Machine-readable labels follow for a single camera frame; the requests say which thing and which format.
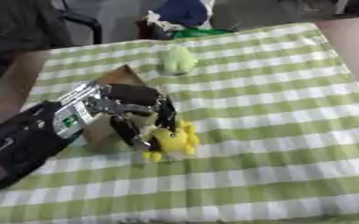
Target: black chair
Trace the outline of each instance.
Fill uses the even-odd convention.
[[[64,6],[64,10],[59,10],[62,14],[62,17],[72,23],[86,25],[93,32],[93,41],[94,45],[100,45],[102,43],[102,26],[98,20],[94,17],[84,16],[72,12],[67,4],[66,0],[61,0]]]

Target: black robotic finger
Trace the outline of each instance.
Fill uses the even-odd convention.
[[[140,106],[152,106],[159,97],[159,92],[151,87],[132,86],[125,84],[110,84],[106,89],[110,99],[119,100],[123,104],[137,104]]]
[[[133,146],[133,140],[140,135],[138,126],[129,119],[112,116],[110,125],[129,146]]]

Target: robotic hand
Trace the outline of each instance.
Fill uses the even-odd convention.
[[[124,84],[81,84],[57,101],[44,101],[0,125],[0,189],[19,181],[49,157],[65,149],[100,114],[136,150],[156,150],[156,140],[143,140],[127,113],[158,113],[155,125],[176,130],[176,111],[170,99],[156,89]]]

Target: white object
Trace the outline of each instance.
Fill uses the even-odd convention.
[[[344,13],[344,10],[346,9],[348,5],[349,0],[339,0],[336,4],[336,12],[334,14],[340,15]]]

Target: green checkered tablecloth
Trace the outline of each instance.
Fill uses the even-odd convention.
[[[159,71],[175,45],[191,73]],[[313,24],[54,50],[26,107],[124,64],[194,123],[197,155],[135,165],[78,140],[0,191],[0,222],[359,219],[359,84]]]

